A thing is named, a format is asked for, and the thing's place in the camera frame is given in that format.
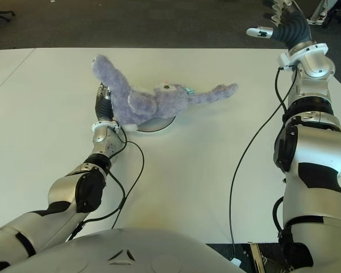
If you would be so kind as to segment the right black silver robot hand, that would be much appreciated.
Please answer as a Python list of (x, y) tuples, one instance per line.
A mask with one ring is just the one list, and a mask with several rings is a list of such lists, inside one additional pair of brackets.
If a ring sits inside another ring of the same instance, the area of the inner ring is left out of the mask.
[(313, 44), (309, 24), (296, 1), (263, 1), (263, 5), (271, 9), (264, 17), (275, 25), (250, 27), (246, 35), (281, 42), (288, 50)]

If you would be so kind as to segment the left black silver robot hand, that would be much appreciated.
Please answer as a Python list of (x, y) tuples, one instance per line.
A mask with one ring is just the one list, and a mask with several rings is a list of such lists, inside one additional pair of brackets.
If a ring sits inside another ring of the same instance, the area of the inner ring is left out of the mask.
[(95, 114), (99, 121), (113, 121), (113, 107), (111, 104), (111, 90), (108, 86), (100, 83), (96, 100)]

